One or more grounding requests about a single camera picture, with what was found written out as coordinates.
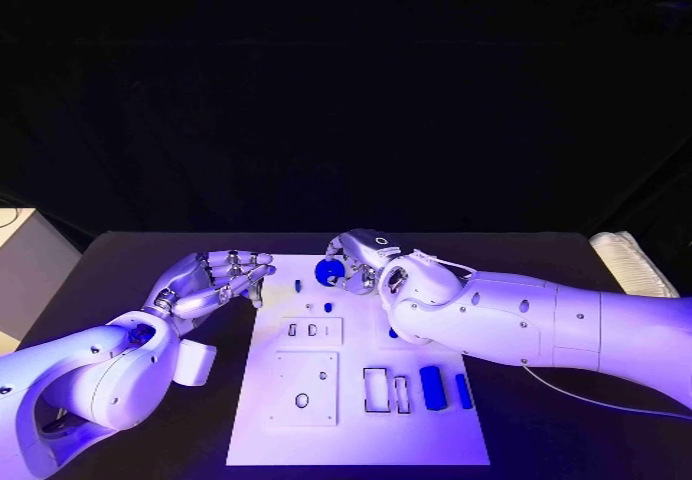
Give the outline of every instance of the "black table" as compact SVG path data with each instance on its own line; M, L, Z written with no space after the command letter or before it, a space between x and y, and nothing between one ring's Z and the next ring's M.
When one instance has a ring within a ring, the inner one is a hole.
M138 309L160 274L187 253L243 249L318 254L331 238L323 233L102 235L20 348ZM581 235L445 233L399 238L409 247L477 269L620 291ZM490 467L226 467L254 314L241 299L215 312L187 337L217 347L206 386L173 384L145 422L92 446L53 478L692 478L692 423L587 404L545 387L523 369L471 357L465 365ZM536 371L601 401L683 412L661 394L614 377L568 369Z

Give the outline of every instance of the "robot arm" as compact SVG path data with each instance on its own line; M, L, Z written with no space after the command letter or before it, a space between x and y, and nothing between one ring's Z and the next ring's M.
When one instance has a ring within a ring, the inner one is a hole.
M388 238L380 232L356 232ZM344 237L356 238L352 232L340 237L341 245ZM343 247L343 254L366 260L350 248ZM595 292L464 266L457 276L439 263L447 262L414 251L388 257L376 269L382 307L403 340L437 341L506 365L602 372L692 408L692 298ZM349 280L333 283L347 285Z
M47 478L148 417L171 381L204 383L215 349L180 337L232 297L261 306L271 260L241 251L189 255L161 275L141 311L0 358L3 478ZM69 412L47 425L36 421L39 402Z

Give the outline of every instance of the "robotic hand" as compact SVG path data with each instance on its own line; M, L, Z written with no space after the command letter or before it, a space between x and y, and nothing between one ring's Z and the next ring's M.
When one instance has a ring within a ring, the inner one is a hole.
M204 384L216 350L180 337L232 297L261 307L271 261L235 250L189 255L161 275L141 311L0 358L3 478L47 478L148 417L171 381ZM69 413L39 425L37 402Z
M339 235L326 260L339 252L344 276L328 284L357 294L376 286L390 326L408 342L434 340L506 365L602 372L692 408L692 298L595 292L480 272L419 250L403 255L375 230Z

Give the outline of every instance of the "white cylinder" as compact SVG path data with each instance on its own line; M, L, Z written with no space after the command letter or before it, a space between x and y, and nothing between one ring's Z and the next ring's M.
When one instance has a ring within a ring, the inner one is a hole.
M200 387L206 383L215 358L216 347L184 339L180 342L173 381L187 387Z

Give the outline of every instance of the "black curtain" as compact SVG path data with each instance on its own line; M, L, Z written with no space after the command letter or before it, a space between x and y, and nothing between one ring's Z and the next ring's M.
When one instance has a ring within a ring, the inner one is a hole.
M680 264L683 2L248 3L7 7L0 194L82 248L106 230L624 228Z

